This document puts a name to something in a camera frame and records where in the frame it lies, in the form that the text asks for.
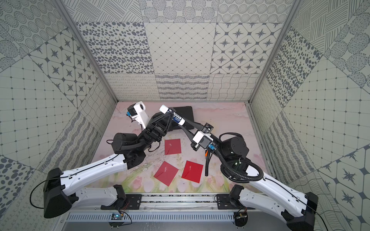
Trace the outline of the white blue glue stick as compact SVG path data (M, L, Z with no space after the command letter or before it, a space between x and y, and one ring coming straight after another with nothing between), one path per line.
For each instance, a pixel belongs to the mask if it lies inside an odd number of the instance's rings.
M160 111L165 115L170 115L172 117L172 120L177 123L180 126L183 126L185 124L185 119L181 117L179 114L177 114L173 109L168 108L165 105L162 105L160 107Z

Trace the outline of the red envelope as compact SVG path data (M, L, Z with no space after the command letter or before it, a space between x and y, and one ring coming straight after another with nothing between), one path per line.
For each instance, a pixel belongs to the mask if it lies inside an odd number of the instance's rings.
M175 155L181 153L182 149L180 139L165 140L165 155Z
M154 178L165 184L166 186L170 186L173 179L177 175L178 170L179 169L177 169L173 165L164 161L158 171L155 173Z
M200 183L202 171L203 165L192 161L187 161L181 178L189 180L191 182Z

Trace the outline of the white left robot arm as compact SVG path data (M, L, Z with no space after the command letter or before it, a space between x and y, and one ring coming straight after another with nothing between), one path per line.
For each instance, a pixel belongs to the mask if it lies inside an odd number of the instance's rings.
M43 187L43 215L55 218L72 208L81 206L100 206L102 210L120 210L127 206L127 197L121 185L108 189L87 189L86 186L111 174L126 171L140 165L145 150L153 142L161 142L171 123L184 125L185 120L171 109L156 113L143 126L139 135L117 133L109 143L114 154L91 164L72 170L49 171Z

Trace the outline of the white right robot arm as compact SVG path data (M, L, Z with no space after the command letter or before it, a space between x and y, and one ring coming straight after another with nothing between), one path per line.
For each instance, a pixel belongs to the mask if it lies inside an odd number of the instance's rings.
M247 158L249 149L241 134L229 132L230 138L222 140L211 133L210 124L201 125L179 115L175 115L173 121L185 132L193 150L206 150L207 166L211 156L221 161L222 174L235 183L229 193L231 204L275 216L292 231L314 229L318 197L314 193L296 191L265 173Z

